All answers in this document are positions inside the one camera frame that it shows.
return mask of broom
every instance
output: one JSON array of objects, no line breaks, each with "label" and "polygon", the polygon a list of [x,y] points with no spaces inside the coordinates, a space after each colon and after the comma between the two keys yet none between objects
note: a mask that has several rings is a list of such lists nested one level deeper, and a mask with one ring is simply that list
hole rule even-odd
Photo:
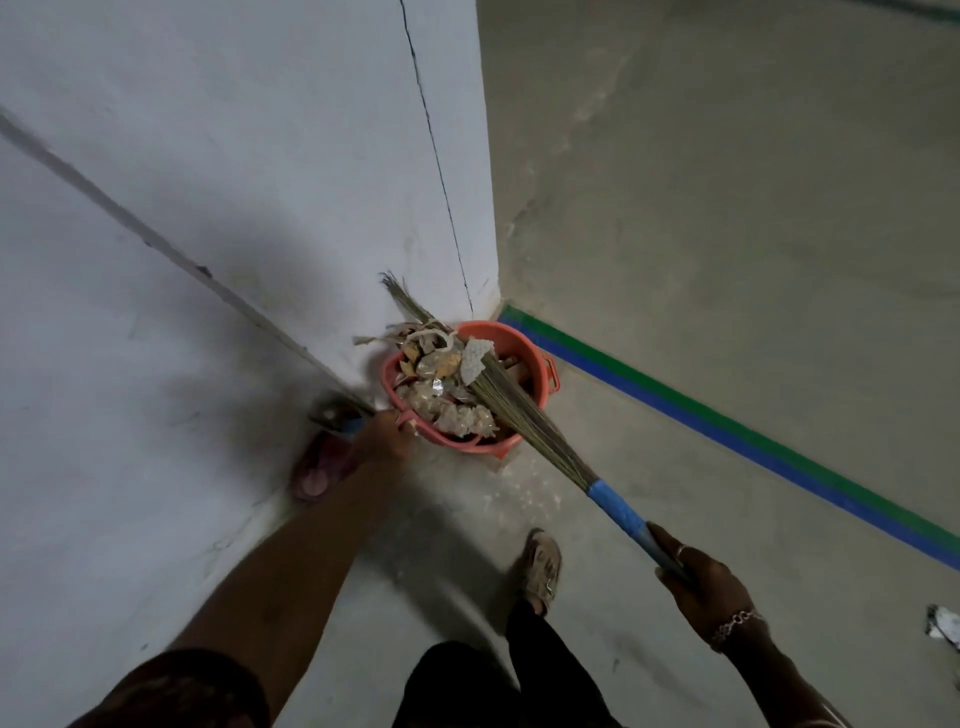
[{"label": "broom", "polygon": [[[414,301],[392,273],[382,274],[381,280],[397,304],[413,314],[422,324],[429,323],[447,333],[454,333],[453,329],[437,321],[429,311]],[[489,352],[485,353],[483,363],[483,372],[469,385],[477,399],[519,433],[557,470],[572,480],[574,485],[600,506],[654,561],[675,573],[686,584],[692,585],[684,567],[660,547],[646,521],[583,461],[530,395],[507,376],[506,370],[496,357]]]}]

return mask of forearm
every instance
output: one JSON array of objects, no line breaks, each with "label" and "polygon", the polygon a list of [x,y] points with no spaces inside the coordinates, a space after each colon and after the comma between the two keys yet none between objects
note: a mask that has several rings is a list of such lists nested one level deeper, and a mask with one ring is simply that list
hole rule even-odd
[{"label": "forearm", "polygon": [[777,649],[765,624],[743,624],[724,645],[771,728],[849,724],[807,683],[797,667]]},{"label": "forearm", "polygon": [[171,649],[227,654],[260,680],[276,718],[313,659],[360,545],[401,478],[392,462],[362,465],[324,502],[254,549]]}]

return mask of blue broom handle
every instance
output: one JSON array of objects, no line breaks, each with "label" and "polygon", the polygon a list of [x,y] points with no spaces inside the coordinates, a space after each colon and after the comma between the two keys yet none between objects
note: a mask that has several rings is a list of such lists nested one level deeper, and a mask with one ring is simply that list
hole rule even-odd
[{"label": "blue broom handle", "polygon": [[695,587],[693,579],[684,570],[683,565],[660,547],[650,529],[647,528],[647,521],[642,519],[619,493],[603,480],[597,480],[587,489],[587,495],[630,538],[640,544],[640,548],[646,551],[654,561],[664,569],[676,574],[688,586]]}]

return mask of hand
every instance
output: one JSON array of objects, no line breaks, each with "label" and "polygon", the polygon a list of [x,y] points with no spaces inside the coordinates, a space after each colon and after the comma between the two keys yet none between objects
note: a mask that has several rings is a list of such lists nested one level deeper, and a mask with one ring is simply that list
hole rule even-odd
[{"label": "hand", "polygon": [[396,425],[396,410],[377,412],[356,437],[350,456],[357,463],[403,463],[414,449],[416,428],[412,423]]},{"label": "hand", "polygon": [[[688,588],[683,581],[657,567],[657,578],[670,590],[680,608],[680,613],[693,630],[709,645],[717,627],[726,624],[737,612],[750,611],[754,602],[747,588],[736,578],[726,564],[721,564],[692,546],[685,546],[655,523],[647,523],[657,543],[684,565],[696,582],[696,589]],[[750,619],[738,625],[734,632],[753,632],[766,625],[760,619]]]}]

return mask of green stripe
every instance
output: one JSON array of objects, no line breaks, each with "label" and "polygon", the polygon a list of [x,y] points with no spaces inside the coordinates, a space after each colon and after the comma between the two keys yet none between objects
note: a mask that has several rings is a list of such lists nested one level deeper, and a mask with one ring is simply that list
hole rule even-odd
[{"label": "green stripe", "polygon": [[637,384],[638,386],[641,386],[644,389],[663,397],[665,400],[670,401],[674,405],[683,408],[687,412],[695,414],[697,417],[700,417],[712,425],[726,430],[730,434],[739,437],[753,447],[778,457],[780,460],[788,463],[797,470],[816,477],[822,483],[828,485],[835,491],[842,493],[844,496],[861,502],[864,505],[868,505],[878,512],[888,516],[889,518],[902,523],[913,531],[922,534],[927,539],[938,544],[939,546],[952,551],[960,552],[960,537],[950,533],[944,528],[941,528],[936,523],[930,522],[922,516],[917,515],[913,511],[909,511],[906,508],[897,505],[894,501],[888,500],[887,498],[874,493],[872,490],[865,488],[859,483],[854,483],[852,480],[844,477],[840,473],[835,473],[829,468],[825,468],[819,463],[815,463],[808,457],[800,455],[798,452],[781,445],[774,440],[771,440],[769,437],[765,437],[759,432],[741,425],[736,420],[732,420],[729,417],[720,414],[716,410],[710,409],[705,404],[693,400],[687,395],[681,394],[677,390],[668,387],[666,384],[657,381],[651,376],[647,376],[643,372],[638,372],[633,367],[629,367],[623,362],[614,359],[609,354],[600,352],[594,347],[591,347],[582,341],[563,333],[559,329],[554,328],[540,319],[535,318],[534,316],[531,316],[530,314],[525,313],[509,304],[504,308],[503,313],[501,314],[501,319],[510,319],[512,321],[516,321],[519,324],[522,324],[525,328],[529,328],[541,336],[545,336],[550,340],[557,342],[558,344],[574,350],[581,356],[589,359],[599,366],[604,367],[608,371],[618,376],[622,376],[634,384]]}]

